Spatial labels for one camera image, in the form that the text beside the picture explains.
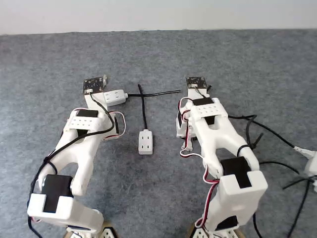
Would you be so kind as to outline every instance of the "red wire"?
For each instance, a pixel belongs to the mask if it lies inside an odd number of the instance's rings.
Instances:
[[[200,227],[203,227],[206,223],[206,220],[207,220],[207,215],[208,215],[208,210],[209,210],[209,204],[210,204],[210,199],[211,199],[211,195],[212,195],[212,192],[214,190],[214,188],[216,187],[216,185],[219,183],[219,181],[217,181],[217,183],[213,184],[210,188],[210,191],[208,193],[208,197],[207,197],[207,201],[206,201],[206,204],[205,204],[205,207],[206,207],[206,211],[204,213],[204,218],[200,218],[197,222],[197,225],[200,226]]]
[[[184,119],[184,115],[185,115],[185,113],[187,113],[187,112],[190,112],[190,110],[185,110],[185,111],[181,114],[182,120],[185,120],[185,119]]]
[[[207,182],[219,182],[219,180],[207,180],[208,176],[208,166],[206,165],[206,171],[205,171],[205,174],[204,174],[204,179],[207,181]]]

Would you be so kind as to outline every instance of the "black wire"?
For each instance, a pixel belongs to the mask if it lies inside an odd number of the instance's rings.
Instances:
[[[57,175],[57,168],[56,168],[56,166],[55,166],[51,161],[48,161],[48,164],[51,165],[51,167],[53,168],[55,174]]]
[[[285,164],[285,163],[281,163],[281,162],[278,162],[278,161],[262,161],[262,162],[259,162],[260,165],[263,165],[263,164],[277,164],[277,165],[282,165],[284,167],[287,167],[289,168],[290,170],[294,171],[295,173],[297,173],[299,175],[299,172],[297,169]]]
[[[291,229],[289,230],[288,234],[287,234],[287,238],[290,238],[294,229],[295,229],[295,226],[296,226],[296,223],[297,223],[297,220],[299,218],[299,215],[301,214],[302,210],[303,210],[303,206],[304,206],[304,203],[306,201],[306,198],[307,198],[307,194],[308,194],[308,190],[309,190],[309,186],[310,186],[310,181],[307,181],[306,183],[306,189],[305,189],[305,193],[304,193],[304,196],[303,196],[303,199],[302,199],[302,202],[301,202],[301,205],[299,206],[298,208],[298,211],[297,211],[297,214],[296,214],[296,217],[295,217],[295,220],[292,224],[292,227]]]
[[[217,234],[213,234],[214,237],[219,237],[219,238],[222,238],[221,236],[218,236]]]
[[[253,117],[248,121],[247,127],[246,127],[246,137],[247,137],[247,144],[251,147],[251,140],[250,140],[250,125],[254,121],[254,119],[257,117],[257,115],[253,115]]]
[[[208,92],[210,89],[211,89],[211,85],[209,85],[209,86],[207,87],[207,92]]]
[[[143,96],[143,91],[142,87],[140,84],[138,84],[141,99],[142,99],[142,115],[143,115],[143,123],[144,123],[144,129],[148,129],[148,124],[147,124],[147,117],[145,115],[145,103],[144,103],[144,96]]]
[[[80,139],[83,139],[87,136],[92,136],[92,135],[99,135],[99,134],[104,134],[104,133],[107,133],[109,131],[111,131],[113,128],[114,128],[114,121],[111,117],[111,115],[109,114],[109,112],[106,110],[106,108],[103,107],[103,105],[101,103],[99,103],[98,101],[96,101],[92,94],[90,94],[90,97],[91,99],[97,103],[98,106],[100,106],[104,111],[105,113],[107,114],[107,116],[109,117],[110,121],[111,121],[111,127],[109,129],[106,129],[106,130],[101,130],[101,131],[96,131],[96,132],[92,132],[92,133],[87,133],[87,134],[83,134],[81,136],[78,136],[77,138],[73,139],[72,141],[68,142],[67,144],[65,144],[64,146],[60,147],[58,150],[55,150],[54,152],[52,152],[51,154],[49,154],[48,156],[46,156],[41,164],[41,166],[39,167],[37,173],[35,174],[32,182],[31,182],[31,185],[30,185],[30,192],[29,192],[29,199],[28,199],[28,202],[27,202],[27,205],[29,206],[29,202],[30,202],[30,198],[31,198],[31,194],[34,192],[34,187],[35,187],[35,183],[36,183],[36,180],[38,179],[39,177],[39,174],[40,172],[42,171],[42,169],[45,167],[46,164],[49,163],[49,161],[55,156],[57,155],[59,152],[61,152],[62,150],[66,149],[68,146],[72,145],[73,143],[75,143],[76,141],[80,140]],[[42,238],[41,235],[32,227],[32,222],[31,222],[31,217],[28,216],[28,225],[29,225],[29,229],[31,231],[33,231],[33,233],[35,235],[37,235],[39,238]]]
[[[150,94],[143,94],[143,97],[154,97],[154,96],[160,96],[165,94],[172,94],[172,93],[181,93],[181,90],[173,90],[173,91],[166,91],[166,92],[160,92],[160,93],[150,93]],[[141,97],[141,94],[128,94],[129,97]]]
[[[195,87],[195,91],[199,93],[203,98],[206,98],[206,96],[199,91],[198,87]]]
[[[80,238],[83,238],[81,235],[79,235],[79,234],[77,234],[77,233],[75,233],[75,232],[73,232],[73,234],[77,235],[77,236],[80,237]]]
[[[29,216],[28,216],[28,225],[29,225],[29,229],[30,229],[31,231],[33,231],[33,233],[34,233],[38,238],[42,238],[42,236],[40,235],[40,233],[38,233],[38,231],[32,227],[32,218],[29,217]]]
[[[246,120],[250,120],[254,115],[250,115],[250,116],[241,116],[241,117],[235,117],[235,116],[228,116],[229,118],[232,119],[246,119]],[[259,123],[255,120],[252,121],[254,124],[257,124],[259,126],[261,126],[262,128],[268,130],[269,132],[273,133],[274,135],[276,135],[279,139],[281,139],[283,142],[285,142],[287,145],[289,145],[290,147],[294,148],[295,145],[293,145],[291,142],[289,142],[288,140],[286,140],[285,138],[283,138],[280,134],[278,134],[277,132],[275,132],[274,130],[272,130],[271,128],[267,127],[266,125]]]
[[[261,234],[259,232],[258,226],[257,226],[256,213],[253,214],[253,226],[254,226],[254,229],[256,230],[257,234],[258,234],[258,237],[262,238],[262,236],[261,236]]]
[[[310,177],[308,177],[308,178],[300,178],[300,179],[298,179],[298,180],[296,180],[296,181],[294,181],[294,182],[291,182],[289,185],[284,186],[284,187],[283,187],[283,190],[285,190],[285,189],[289,188],[290,186],[293,186],[293,185],[295,185],[295,184],[297,184],[297,183],[299,183],[299,182],[302,182],[302,181],[304,181],[304,180],[308,180],[308,181],[310,181],[310,182],[314,182],[313,180],[311,180],[311,179],[314,178],[314,177],[316,177],[316,175],[310,176]]]

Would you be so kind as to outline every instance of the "white plug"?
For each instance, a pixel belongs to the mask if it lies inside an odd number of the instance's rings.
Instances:
[[[108,107],[125,103],[125,100],[128,98],[128,94],[124,93],[122,89],[105,92],[104,95]]]
[[[308,176],[317,175],[317,152],[312,151],[312,150],[303,149],[303,148],[300,148],[298,146],[295,146],[294,150],[301,153],[303,156],[305,156],[308,159],[308,162],[305,166],[304,172]],[[315,180],[314,186],[315,186],[314,190],[315,190],[315,192],[317,192],[317,180]]]
[[[144,129],[139,133],[139,154],[153,154],[153,134],[150,130]]]

